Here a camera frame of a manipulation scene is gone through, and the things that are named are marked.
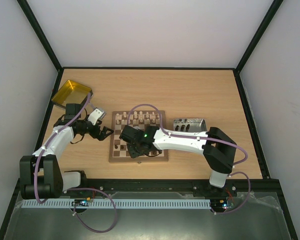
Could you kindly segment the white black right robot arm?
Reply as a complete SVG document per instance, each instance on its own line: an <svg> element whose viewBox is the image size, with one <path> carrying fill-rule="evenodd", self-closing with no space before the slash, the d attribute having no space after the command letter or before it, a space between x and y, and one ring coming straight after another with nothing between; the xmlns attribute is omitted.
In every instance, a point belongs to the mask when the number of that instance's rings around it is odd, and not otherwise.
<svg viewBox="0 0 300 240"><path fill-rule="evenodd" d="M237 148L237 144L217 127L211 127L209 131L178 132L158 126L141 130L125 125L119 139L127 143L131 158L164 150L204 156L211 168L208 191L214 196L219 196L226 189L226 179L232 172Z"/></svg>

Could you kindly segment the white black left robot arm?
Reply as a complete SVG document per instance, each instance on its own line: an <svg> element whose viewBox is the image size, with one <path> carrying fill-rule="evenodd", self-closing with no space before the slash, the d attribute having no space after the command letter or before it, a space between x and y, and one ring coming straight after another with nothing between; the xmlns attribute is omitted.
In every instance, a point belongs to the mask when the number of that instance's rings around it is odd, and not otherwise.
<svg viewBox="0 0 300 240"><path fill-rule="evenodd" d="M65 113L57 119L44 144L32 155L20 159L20 193L23 199L35 199L43 204L47 199L57 199L63 192L83 185L86 179L84 171L61 172L58 161L64 150L77 135L90 135L103 141L114 132L106 126L101 127L106 114L104 110L95 108L82 118L84 111L81 104L66 104Z"/></svg>

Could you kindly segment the wooden chess board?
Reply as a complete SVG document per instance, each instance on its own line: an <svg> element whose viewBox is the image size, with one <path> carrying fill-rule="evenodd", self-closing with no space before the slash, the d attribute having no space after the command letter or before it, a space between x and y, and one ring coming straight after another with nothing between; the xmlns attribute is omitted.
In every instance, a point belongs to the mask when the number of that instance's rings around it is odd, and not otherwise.
<svg viewBox="0 0 300 240"><path fill-rule="evenodd" d="M123 117L124 112L127 114L127 118ZM131 127L139 127L141 130L145 130L148 126L160 126L160 121L162 121L163 126L166 126L165 112L161 111L161 114L158 114L156 111L147 111L147 110L136 110L137 118L134 118L134 112L130 115L129 125ZM131 158L127 149L127 143L119 138L125 124L122 124L122 120L128 119L128 111L113 111L111 128L114 129L114 133L110 136L110 148L109 148L109 158L110 163L144 163L144 162L167 162L169 160L169 152L163 150L161 154L158 152L158 156L148 157L148 156L139 156L137 158Z"/></svg>

